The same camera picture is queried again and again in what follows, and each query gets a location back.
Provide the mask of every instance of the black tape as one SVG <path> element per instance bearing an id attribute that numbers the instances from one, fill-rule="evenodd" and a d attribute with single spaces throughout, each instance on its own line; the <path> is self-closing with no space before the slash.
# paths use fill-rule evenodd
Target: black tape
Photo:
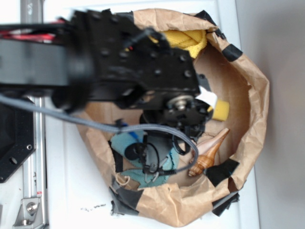
<path id="1" fill-rule="evenodd" d="M 116 152 L 114 149 L 111 148 L 111 150 L 115 162 L 115 172 L 116 173 L 123 172 L 123 156 L 118 152 Z"/>
<path id="2" fill-rule="evenodd" d="M 111 215 L 113 213 L 116 214 L 127 214 L 127 215 L 132 215 L 132 216 L 137 216 L 139 212 L 137 210 L 132 209 L 128 205 L 124 204 L 121 197 L 117 194 L 115 194 L 111 188 L 110 188 L 110 194 L 112 196 L 113 201 L 112 203 L 112 210 L 111 210 Z"/>
<path id="3" fill-rule="evenodd" d="M 211 183 L 216 187 L 224 179 L 229 178 L 239 163 L 232 159 L 228 159 L 218 166 L 205 169 L 203 173 L 209 178 Z"/>
<path id="4" fill-rule="evenodd" d="M 215 23 L 215 22 L 213 21 L 213 19 L 211 18 L 211 16 L 210 16 L 205 10 L 203 10 L 203 11 L 197 13 L 197 14 L 195 15 L 195 17 L 200 18 L 200 19 L 203 19 L 203 20 L 207 20 L 208 22 L 210 22 L 210 23 L 212 23 L 213 25 L 217 26 L 216 23 Z M 216 33 L 216 35 L 217 35 L 218 37 L 221 37 L 223 40 L 226 39 L 226 36 L 221 32 L 220 29 L 217 29 L 217 30 L 215 31 L 215 33 Z"/>
<path id="5" fill-rule="evenodd" d="M 128 190 L 121 187 L 118 182 L 116 182 L 115 178 L 112 180 L 112 187 L 114 188 L 115 192 L 118 195 L 118 199 L 124 203 L 125 205 L 129 206 L 132 209 L 136 209 L 138 202 L 142 196 L 144 190 L 140 191 L 133 191 Z"/>
<path id="6" fill-rule="evenodd" d="M 221 198 L 215 202 L 213 202 L 214 210 L 212 211 L 215 215 L 221 216 L 221 214 L 229 209 L 230 205 L 234 202 L 239 201 L 238 191 L 230 193 L 228 196 Z"/>
<path id="7" fill-rule="evenodd" d="M 224 57 L 229 61 L 236 61 L 241 55 L 243 54 L 242 51 L 240 51 L 238 48 L 236 48 L 234 45 L 229 44 L 223 51 L 222 54 Z"/>
<path id="8" fill-rule="evenodd" d="M 123 13 L 116 13 L 116 15 L 120 16 L 120 17 L 126 17 L 129 20 L 131 20 L 134 23 L 134 16 L 133 16 L 133 12 L 123 12 Z"/>

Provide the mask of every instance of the yellow sponge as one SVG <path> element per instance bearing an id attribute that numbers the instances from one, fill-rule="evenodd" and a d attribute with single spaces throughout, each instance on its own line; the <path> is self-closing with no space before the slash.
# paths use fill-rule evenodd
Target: yellow sponge
<path id="1" fill-rule="evenodd" d="M 220 99 L 217 100 L 216 107 L 212 116 L 213 120 L 225 121 L 228 119 L 230 104 Z"/>

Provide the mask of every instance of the black cable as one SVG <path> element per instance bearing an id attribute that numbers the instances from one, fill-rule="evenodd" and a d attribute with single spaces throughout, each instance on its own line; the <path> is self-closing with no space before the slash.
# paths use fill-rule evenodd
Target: black cable
<path id="1" fill-rule="evenodd" d="M 158 160 L 158 165 L 157 165 L 157 168 L 156 168 L 156 171 L 155 171 L 155 172 L 158 172 L 159 166 L 160 166 L 159 152 L 158 152 L 157 148 L 156 148 L 152 143 L 148 142 L 148 143 L 146 143 L 146 144 L 149 145 L 149 146 L 151 146 L 151 147 L 155 150 L 155 152 L 156 152 L 157 160 Z"/>

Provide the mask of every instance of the gray cable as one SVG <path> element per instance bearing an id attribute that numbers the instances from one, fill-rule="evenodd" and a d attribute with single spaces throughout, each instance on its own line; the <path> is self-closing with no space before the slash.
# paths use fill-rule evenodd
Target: gray cable
<path id="1" fill-rule="evenodd" d="M 125 126 L 125 127 L 117 127 L 113 125 L 108 125 L 108 124 L 102 124 L 102 123 L 97 123 L 93 122 L 90 120 L 82 119 L 82 118 L 77 118 L 71 115 L 68 115 L 66 113 L 61 113 L 57 111 L 53 111 L 51 109 L 45 108 L 45 107 L 38 107 L 35 104 L 26 102 L 24 100 L 20 99 L 15 99 L 15 98 L 8 98 L 6 96 L 3 96 L 0 94 L 0 103 L 8 105 L 8 106 L 14 106 L 22 110 L 30 111 L 30 112 L 38 112 L 42 113 L 45 115 L 52 116 L 54 118 L 61 119 L 66 122 L 74 123 L 74 124 L 81 124 L 81 125 L 86 125 L 98 130 L 102 130 L 105 132 L 111 132 L 111 133 L 128 133 L 128 132 L 135 132 L 139 130 L 155 130 L 155 131 L 161 131 L 161 132 L 167 132 L 172 135 L 177 136 L 181 140 L 183 140 L 185 143 L 187 143 L 194 151 L 195 151 L 195 156 L 194 160 L 192 163 L 188 164 L 185 167 L 176 169 L 176 170 L 170 170 L 170 171 L 164 171 L 164 175 L 171 175 L 175 173 L 179 173 L 183 170 L 190 169 L 197 161 L 198 158 L 198 149 L 196 145 L 191 141 L 191 139 L 186 136 L 184 133 L 181 131 L 165 126 L 165 125 L 157 125 L 157 124 L 140 124 L 140 125 L 130 125 L 130 126 Z"/>

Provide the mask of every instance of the white surface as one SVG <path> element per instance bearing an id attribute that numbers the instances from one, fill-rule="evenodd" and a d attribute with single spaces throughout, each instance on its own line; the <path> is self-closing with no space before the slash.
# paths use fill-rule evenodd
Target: white surface
<path id="1" fill-rule="evenodd" d="M 0 2 L 0 24 L 20 22 L 19 0 Z M 0 184 L 0 229 L 10 229 L 15 223 L 23 198 L 23 172 L 20 167 L 10 179 Z"/>
<path id="2" fill-rule="evenodd" d="M 242 49 L 271 86 L 265 146 L 255 164 L 261 228 L 304 228 L 305 1 L 236 3 Z"/>
<path id="3" fill-rule="evenodd" d="M 176 1 L 128 1 L 115 0 L 103 3 L 102 0 L 47 0 L 45 20 L 56 17 L 69 18 L 73 9 L 127 12 L 145 8 L 165 8 L 185 13 L 206 10 L 220 26 L 228 40 L 240 47 L 237 16 L 234 0 L 176 0 Z M 111 196 L 98 169 L 89 156 L 75 125 L 52 118 L 46 119 L 47 169 L 49 221 L 51 229 L 97 228 L 112 223 L 115 228 L 171 228 L 152 219 L 135 216 L 111 216 Z M 233 203 L 221 217 L 213 213 L 186 226 L 188 229 L 258 229 L 258 213 L 254 171 L 240 191 L 239 203 Z"/>

